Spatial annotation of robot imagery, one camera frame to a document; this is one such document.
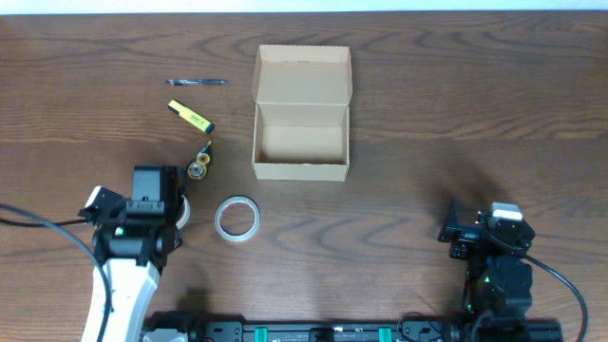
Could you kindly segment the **clear tape roll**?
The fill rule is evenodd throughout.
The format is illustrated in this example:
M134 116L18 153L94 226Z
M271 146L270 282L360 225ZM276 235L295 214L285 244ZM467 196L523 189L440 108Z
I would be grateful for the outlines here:
M181 214L179 219L176 221L176 228L178 230L181 230L186 225L191 216L191 205L188 198L185 195L182 195L181 199Z
M245 242L260 228L261 213L257 203L246 196L232 196L219 206L214 218L218 234L229 242Z

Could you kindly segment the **yellow correction tape dispenser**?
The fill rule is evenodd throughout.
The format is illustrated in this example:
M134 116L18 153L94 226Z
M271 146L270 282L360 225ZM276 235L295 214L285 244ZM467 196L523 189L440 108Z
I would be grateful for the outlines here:
M197 153L196 157L187 166L187 176L194 181L202 181L208 175L209 168L213 163L212 153L213 141L209 140Z

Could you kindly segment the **brown cardboard box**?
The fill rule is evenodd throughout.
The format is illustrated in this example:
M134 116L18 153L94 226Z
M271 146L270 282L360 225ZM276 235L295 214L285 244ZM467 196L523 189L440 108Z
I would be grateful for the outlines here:
M348 47L261 45L252 166L260 181L344 181L350 168Z

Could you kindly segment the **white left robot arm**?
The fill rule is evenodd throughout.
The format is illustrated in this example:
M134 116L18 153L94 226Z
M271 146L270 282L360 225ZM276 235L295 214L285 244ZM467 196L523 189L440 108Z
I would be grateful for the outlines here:
M176 166L136 166L124 197L105 187L91 192L79 216L95 228L90 308L84 341L138 341L168 256L181 247L190 216Z

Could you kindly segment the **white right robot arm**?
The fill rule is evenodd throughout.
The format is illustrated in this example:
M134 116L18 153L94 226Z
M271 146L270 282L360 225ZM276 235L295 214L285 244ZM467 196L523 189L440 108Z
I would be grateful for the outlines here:
M437 240L450 245L451 258L466 262L465 341L497 341L524 330L532 304L532 268L523 256L534 237L515 204L494 202L467 225L458 219L457 201L450 201Z

